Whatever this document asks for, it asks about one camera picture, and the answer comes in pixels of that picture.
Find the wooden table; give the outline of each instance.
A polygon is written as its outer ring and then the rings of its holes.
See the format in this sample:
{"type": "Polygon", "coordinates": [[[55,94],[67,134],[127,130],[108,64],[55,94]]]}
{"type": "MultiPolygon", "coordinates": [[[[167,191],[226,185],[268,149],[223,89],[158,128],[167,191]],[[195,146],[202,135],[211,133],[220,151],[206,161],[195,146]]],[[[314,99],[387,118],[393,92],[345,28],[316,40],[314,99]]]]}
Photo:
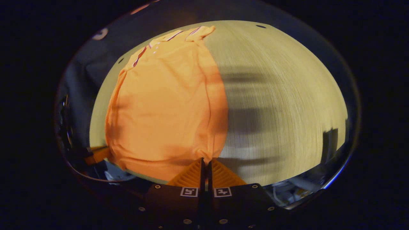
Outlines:
{"type": "MultiPolygon", "coordinates": [[[[213,21],[174,30],[201,25],[216,27],[204,41],[219,67],[229,106],[220,162],[247,183],[268,185],[319,164],[323,132],[338,129],[337,148],[344,143],[345,101],[331,73],[306,47],[256,22],[213,21]]],[[[91,147],[106,145],[105,116],[120,70],[152,39],[122,55],[105,78],[92,112],[91,147]]]]}

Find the wood grain surface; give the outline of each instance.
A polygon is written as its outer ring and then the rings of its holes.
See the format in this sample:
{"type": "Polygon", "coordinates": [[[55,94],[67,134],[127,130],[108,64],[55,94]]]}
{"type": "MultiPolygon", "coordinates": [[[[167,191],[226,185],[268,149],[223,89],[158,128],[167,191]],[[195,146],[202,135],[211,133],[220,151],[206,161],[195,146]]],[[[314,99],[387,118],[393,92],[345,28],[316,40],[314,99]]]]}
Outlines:
{"type": "MultiPolygon", "coordinates": [[[[345,101],[331,73],[306,47],[256,22],[213,21],[174,30],[201,25],[216,27],[204,40],[219,67],[229,106],[220,162],[247,183],[268,185],[319,164],[323,132],[338,129],[337,148],[344,143],[345,101]]],[[[106,145],[105,116],[120,70],[152,39],[120,57],[104,80],[92,112],[91,147],[106,145]]]]}

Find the black background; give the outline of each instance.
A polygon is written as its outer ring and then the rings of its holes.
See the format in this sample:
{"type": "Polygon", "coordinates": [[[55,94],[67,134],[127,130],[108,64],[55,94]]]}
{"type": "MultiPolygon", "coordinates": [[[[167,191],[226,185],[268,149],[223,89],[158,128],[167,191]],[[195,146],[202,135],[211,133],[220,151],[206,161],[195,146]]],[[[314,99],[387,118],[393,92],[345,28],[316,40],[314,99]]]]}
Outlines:
{"type": "MultiPolygon", "coordinates": [[[[52,111],[59,78],[78,47],[144,2],[9,1],[2,5],[7,71],[2,76],[2,130],[10,140],[3,148],[1,229],[126,227],[120,216],[70,174],[57,152],[52,111]]],[[[363,105],[360,144],[344,173],[294,221],[278,228],[403,229],[408,225],[404,174],[408,150],[403,144],[407,139],[407,5],[349,0],[271,3],[335,46],[357,78],[363,105]]]]}

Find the orange polo shirt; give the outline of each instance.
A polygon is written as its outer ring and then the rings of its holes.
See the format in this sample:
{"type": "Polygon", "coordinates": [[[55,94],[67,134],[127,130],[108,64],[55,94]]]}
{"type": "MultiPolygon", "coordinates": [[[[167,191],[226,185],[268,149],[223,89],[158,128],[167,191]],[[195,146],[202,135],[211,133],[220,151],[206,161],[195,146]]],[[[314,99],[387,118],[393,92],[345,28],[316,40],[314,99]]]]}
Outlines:
{"type": "Polygon", "coordinates": [[[121,70],[106,116],[110,161],[171,180],[203,157],[218,157],[227,136],[227,99],[201,26],[153,39],[121,70]]]}

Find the screw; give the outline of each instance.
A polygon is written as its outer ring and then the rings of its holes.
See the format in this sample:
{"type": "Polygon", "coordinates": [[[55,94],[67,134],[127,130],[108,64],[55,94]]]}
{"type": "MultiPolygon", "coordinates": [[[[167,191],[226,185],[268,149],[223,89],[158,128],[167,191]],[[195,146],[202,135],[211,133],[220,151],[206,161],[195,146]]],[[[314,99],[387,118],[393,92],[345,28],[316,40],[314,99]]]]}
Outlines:
{"type": "Polygon", "coordinates": [[[228,220],[226,220],[226,219],[221,219],[221,220],[219,220],[219,223],[220,224],[225,224],[225,223],[227,223],[228,222],[228,220]]]}

